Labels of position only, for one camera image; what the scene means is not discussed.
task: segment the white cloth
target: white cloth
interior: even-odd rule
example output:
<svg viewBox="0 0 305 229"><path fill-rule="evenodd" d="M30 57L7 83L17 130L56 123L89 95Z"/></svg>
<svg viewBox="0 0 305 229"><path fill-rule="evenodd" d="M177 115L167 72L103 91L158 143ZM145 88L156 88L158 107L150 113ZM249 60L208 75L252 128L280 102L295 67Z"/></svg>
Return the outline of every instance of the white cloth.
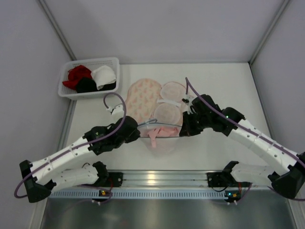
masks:
<svg viewBox="0 0 305 229"><path fill-rule="evenodd" d="M93 80L96 82L97 90L100 90L106 84L111 84L116 81L116 76L111 67L104 65L91 72Z"/></svg>

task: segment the white table surface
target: white table surface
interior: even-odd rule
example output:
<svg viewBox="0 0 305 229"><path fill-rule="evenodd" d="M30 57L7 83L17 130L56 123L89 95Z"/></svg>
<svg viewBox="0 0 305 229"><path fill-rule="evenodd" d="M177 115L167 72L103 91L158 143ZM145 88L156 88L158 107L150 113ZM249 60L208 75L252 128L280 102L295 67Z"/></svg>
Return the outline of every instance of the white table surface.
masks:
<svg viewBox="0 0 305 229"><path fill-rule="evenodd" d="M168 81L184 83L186 76L200 94L210 95L222 109L228 106L235 108L269 135L247 63L122 65L118 93L126 99L129 86L141 78L155 79L163 84ZM112 107L118 103L119 99L114 96L107 98L107 104ZM94 126L110 123L112 118L102 98L78 100L67 143L71 144ZM201 135L179 138L171 153L153 153L143 141L138 140L102 153L88 162L102 161L108 169L122 170L216 170L223 169L232 160L266 165L246 147L210 129L204 130Z"/></svg>

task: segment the white round pad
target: white round pad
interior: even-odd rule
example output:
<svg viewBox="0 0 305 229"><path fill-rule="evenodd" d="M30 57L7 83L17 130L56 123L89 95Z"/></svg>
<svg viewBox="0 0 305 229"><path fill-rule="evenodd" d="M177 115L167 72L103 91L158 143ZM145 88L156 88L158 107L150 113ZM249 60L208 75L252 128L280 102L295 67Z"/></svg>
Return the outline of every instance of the white round pad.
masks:
<svg viewBox="0 0 305 229"><path fill-rule="evenodd" d="M160 95L163 99L168 99L176 102L180 102L185 95L186 88L177 82L166 83L160 91Z"/></svg>
<svg viewBox="0 0 305 229"><path fill-rule="evenodd" d="M164 103L155 109L153 117L158 123L176 124L180 120L181 112L177 106Z"/></svg>

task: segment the fabric pile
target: fabric pile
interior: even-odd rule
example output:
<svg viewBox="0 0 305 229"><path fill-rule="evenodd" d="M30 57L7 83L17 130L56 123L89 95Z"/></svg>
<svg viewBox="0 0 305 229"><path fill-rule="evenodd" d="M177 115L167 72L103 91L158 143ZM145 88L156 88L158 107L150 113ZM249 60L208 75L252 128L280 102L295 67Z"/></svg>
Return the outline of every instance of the fabric pile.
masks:
<svg viewBox="0 0 305 229"><path fill-rule="evenodd" d="M104 65L91 72L79 65L68 73L68 80L62 84L77 93L109 91L116 87L116 75L112 68Z"/></svg>
<svg viewBox="0 0 305 229"><path fill-rule="evenodd" d="M179 137L183 112L188 108L182 101L185 92L185 86L179 82L170 81L162 85L148 78L139 79L130 86L125 101L127 115L139 124L157 120L140 130L141 137L150 138L152 148L157 148L158 138Z"/></svg>

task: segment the pink underwear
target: pink underwear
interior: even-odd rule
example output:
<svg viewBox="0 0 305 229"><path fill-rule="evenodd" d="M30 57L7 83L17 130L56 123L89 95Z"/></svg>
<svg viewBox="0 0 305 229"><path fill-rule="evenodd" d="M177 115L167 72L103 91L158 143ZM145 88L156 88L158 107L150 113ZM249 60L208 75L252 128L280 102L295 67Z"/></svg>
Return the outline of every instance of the pink underwear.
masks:
<svg viewBox="0 0 305 229"><path fill-rule="evenodd" d="M179 135L180 130L177 127L160 127L150 130L147 135L151 139L153 148L157 147L156 137L176 137Z"/></svg>

